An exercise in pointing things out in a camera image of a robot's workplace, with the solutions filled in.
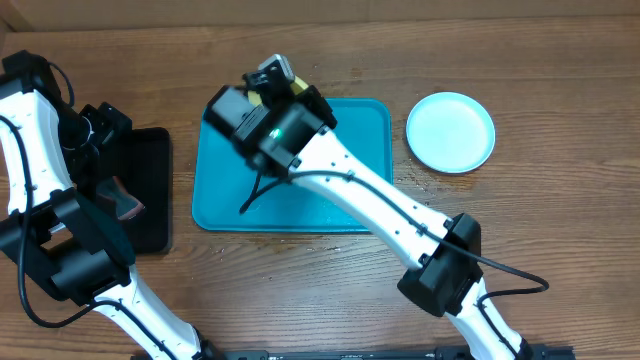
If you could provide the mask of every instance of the black bracket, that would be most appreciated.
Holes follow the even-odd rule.
[[[0,222],[0,250],[17,263],[23,215],[14,212]],[[135,254],[116,220],[107,216],[74,188],[56,191],[32,214],[27,237],[26,274],[58,301],[84,305],[114,286],[129,284]],[[64,224],[73,237],[47,250],[49,229]]]
[[[480,255],[480,224],[467,214],[460,214],[447,224],[444,240]],[[398,282],[398,289],[422,310],[437,317],[445,312],[456,315],[473,285],[482,278],[478,263],[444,246],[432,256],[423,257],[424,266],[408,270]]]

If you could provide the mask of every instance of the cable clip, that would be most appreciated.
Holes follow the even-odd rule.
[[[356,177],[355,171],[349,170],[347,171],[347,177],[345,178],[345,180],[347,180],[347,182],[351,182],[354,177]]]

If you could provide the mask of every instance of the yellow object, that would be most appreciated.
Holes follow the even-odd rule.
[[[253,106],[258,106],[262,104],[262,98],[255,91],[247,91],[247,98],[249,98],[249,102]]]
[[[297,76],[296,76],[296,79],[293,81],[293,83],[291,83],[291,90],[293,90],[293,93],[296,95],[300,94],[301,92],[306,90],[308,87],[309,85],[307,85],[307,83],[304,82],[304,80],[300,79]]]
[[[306,82],[304,82],[304,80],[300,79],[297,76],[296,76],[296,79],[291,83],[291,90],[295,95],[300,94],[301,92],[306,90],[308,87],[309,85]],[[262,98],[255,91],[247,91],[247,98],[249,98],[249,102],[253,106],[258,106],[262,104]]]

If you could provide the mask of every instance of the wooden table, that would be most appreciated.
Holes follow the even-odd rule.
[[[514,329],[532,343],[573,345],[580,359],[640,357],[640,18],[22,33],[7,35],[3,55],[23,48],[66,70],[78,107],[108,101],[138,128],[170,131],[174,246],[138,264],[165,303],[222,349],[462,343],[447,320],[396,290],[404,270],[371,235],[208,233],[193,222],[204,105],[280,52],[327,97],[383,101],[396,185],[450,215],[471,213],[484,255],[550,281],[547,293],[496,300]],[[476,172],[439,175],[408,150],[409,111],[439,91],[468,94],[493,115],[496,148]],[[526,285],[486,276],[492,290]],[[36,327],[15,277],[2,257],[1,358],[124,359],[138,349],[98,314],[62,330]],[[29,289],[47,319],[76,310]]]

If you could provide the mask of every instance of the wire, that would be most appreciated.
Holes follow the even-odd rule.
[[[151,342],[153,342],[160,351],[163,351],[167,354],[167,356],[171,360],[177,360],[177,358],[171,353],[171,351],[164,345],[164,343],[160,342],[149,330],[138,320],[124,305],[119,302],[111,301],[111,300],[103,300],[98,302],[93,302],[86,306],[82,310],[78,311],[74,315],[70,316],[66,320],[62,320],[60,322],[48,322],[46,320],[41,319],[29,304],[29,298],[27,297],[27,289],[25,286],[25,262],[27,255],[27,235],[29,233],[29,226],[31,222],[31,212],[33,210],[33,183],[31,180],[31,172],[29,171],[29,160],[27,158],[27,151],[24,146],[24,142],[22,140],[22,136],[18,132],[18,128],[9,121],[6,117],[0,115],[0,121],[2,121],[9,130],[15,136],[16,142],[18,143],[18,150],[20,152],[20,159],[22,161],[22,170],[24,172],[24,181],[25,181],[25,189],[27,193],[27,202],[24,210],[24,215],[22,216],[22,232],[20,233],[20,250],[18,255],[18,292],[20,294],[20,302],[22,304],[22,308],[25,313],[37,325],[40,325],[45,328],[57,329],[71,324],[72,322],[80,319],[93,309],[103,306],[103,305],[112,305],[117,310],[122,311],[138,328],[145,334]]]
[[[49,63],[49,66],[58,70],[60,75],[62,75],[62,77],[64,78],[64,81],[67,83],[67,89],[69,90],[69,102],[67,103],[67,105],[69,105],[70,107],[73,107],[73,105],[76,103],[76,97],[73,94],[73,86],[71,86],[71,81],[69,81],[67,74],[65,74],[64,71],[62,71],[62,69],[60,69],[58,65],[52,63],[51,61],[48,61],[48,63]]]
[[[489,326],[491,327],[491,329],[493,330],[493,332],[495,332],[496,336],[498,337],[498,339],[504,343],[507,348],[509,349],[509,351],[511,351],[515,357],[515,359],[519,359],[519,355],[518,352],[515,351],[515,349],[513,348],[513,346],[511,346],[511,344],[509,343],[509,341],[507,341],[505,339],[505,337],[500,333],[500,331],[498,330],[498,328],[495,326],[495,324],[491,321],[491,319],[489,318],[489,316],[487,315],[486,311],[485,311],[485,306],[483,305],[483,302],[487,299],[493,298],[493,297],[498,297],[498,296],[507,296],[507,295],[520,295],[520,294],[534,294],[534,293],[539,293],[539,292],[543,292],[547,289],[549,289],[549,283],[536,275],[530,274],[528,272],[522,271],[522,270],[518,270],[515,268],[512,268],[510,266],[498,263],[496,261],[493,261],[491,259],[487,259],[485,257],[482,257],[480,255],[476,255],[472,252],[469,252],[453,243],[450,243],[444,239],[439,238],[438,236],[432,234],[431,232],[429,232],[429,230],[427,229],[426,226],[424,226],[423,224],[419,223],[418,221],[416,221],[415,219],[413,219],[406,211],[404,211],[400,206],[398,206],[396,203],[394,203],[391,199],[389,199],[386,195],[384,195],[380,190],[376,189],[375,187],[373,187],[371,184],[369,184],[368,182],[357,178],[355,176],[355,174],[353,173],[341,173],[341,172],[337,172],[337,171],[329,171],[329,170],[314,170],[314,171],[302,171],[302,172],[298,172],[298,173],[293,173],[290,174],[287,177],[284,178],[280,178],[278,180],[275,180],[267,185],[265,185],[262,189],[258,190],[257,192],[252,192],[251,196],[249,196],[249,198],[247,199],[247,201],[245,201],[245,203],[242,205],[242,207],[240,208],[240,214],[243,214],[248,208],[249,206],[251,206],[251,203],[253,203],[257,198],[259,198],[260,196],[264,195],[264,193],[266,193],[267,191],[270,191],[271,189],[273,189],[274,187],[284,184],[284,183],[291,183],[293,180],[297,179],[297,178],[301,178],[304,176],[327,176],[327,177],[338,177],[338,178],[343,178],[346,181],[353,181],[356,182],[360,185],[362,185],[364,188],[366,188],[367,190],[371,191],[374,195],[376,195],[378,198],[380,198],[382,201],[384,201],[385,203],[387,203],[387,205],[389,205],[394,211],[396,211],[400,216],[402,216],[405,220],[407,220],[411,225],[413,225],[414,227],[416,227],[418,229],[418,231],[420,231],[421,233],[425,234],[426,236],[430,237],[431,239],[433,239],[434,241],[440,243],[441,245],[443,245],[444,247],[453,250],[463,256],[466,256],[468,258],[471,258],[479,263],[485,264],[487,266],[490,266],[494,269],[497,270],[501,270],[504,271],[506,273],[512,274],[512,275],[516,275],[519,276],[521,278],[527,279],[527,280],[531,280],[533,282],[536,282],[538,284],[540,284],[541,286],[539,287],[535,287],[535,288],[525,288],[525,289],[513,289],[513,290],[502,290],[502,291],[494,291],[494,292],[490,292],[487,293],[483,296],[481,296],[478,301],[476,302],[476,306],[478,307],[478,309],[480,310],[480,314],[482,314],[482,317],[487,321],[487,323],[489,324]]]
[[[253,183],[253,189],[251,189],[251,194],[249,194],[249,199],[256,196],[256,193],[258,192],[258,187],[260,187],[260,179],[262,179],[262,173],[258,171],[258,173],[256,174],[256,181]],[[246,202],[242,204],[242,207],[240,207],[240,214],[241,215],[244,214],[250,205],[251,203],[247,204]]]

